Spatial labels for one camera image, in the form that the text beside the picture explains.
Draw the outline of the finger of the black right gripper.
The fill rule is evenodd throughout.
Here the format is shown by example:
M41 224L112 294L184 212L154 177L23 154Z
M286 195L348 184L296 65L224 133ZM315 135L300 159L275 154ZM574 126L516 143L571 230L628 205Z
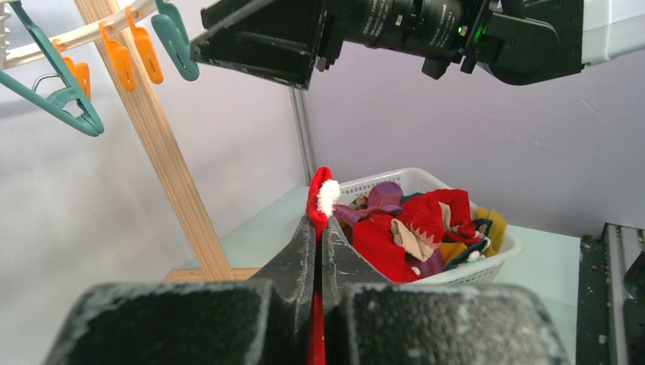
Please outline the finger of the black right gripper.
M323 1L222 0L200 11L192 60L308 89L320 48Z

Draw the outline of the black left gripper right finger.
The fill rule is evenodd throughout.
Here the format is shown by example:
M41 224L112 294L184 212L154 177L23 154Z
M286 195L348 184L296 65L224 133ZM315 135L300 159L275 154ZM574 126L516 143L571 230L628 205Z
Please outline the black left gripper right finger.
M395 284L331 218L322 236L328 364L567 364L539 297L512 284Z

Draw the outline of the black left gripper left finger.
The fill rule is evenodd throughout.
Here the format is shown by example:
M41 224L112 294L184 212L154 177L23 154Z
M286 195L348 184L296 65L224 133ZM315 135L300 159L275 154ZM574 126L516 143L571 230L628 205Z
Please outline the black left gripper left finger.
M316 232L245 281L95 285L71 308L47 364L305 364Z

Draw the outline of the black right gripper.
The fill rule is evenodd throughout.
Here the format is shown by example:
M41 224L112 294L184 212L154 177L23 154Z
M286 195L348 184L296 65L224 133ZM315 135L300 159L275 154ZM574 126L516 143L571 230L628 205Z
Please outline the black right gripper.
M523 86L581 72L582 1L341 1L325 23L322 69L345 42L421 57L434 80L452 64Z

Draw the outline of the red Santa sock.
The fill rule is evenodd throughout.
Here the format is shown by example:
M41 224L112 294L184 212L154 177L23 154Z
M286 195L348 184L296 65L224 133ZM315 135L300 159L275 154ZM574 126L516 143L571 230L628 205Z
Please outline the red Santa sock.
M340 196L339 183L328 167L320 167L310 181L305 213L315 230L315 269L307 364L326 364L325 325L322 294L322 242Z

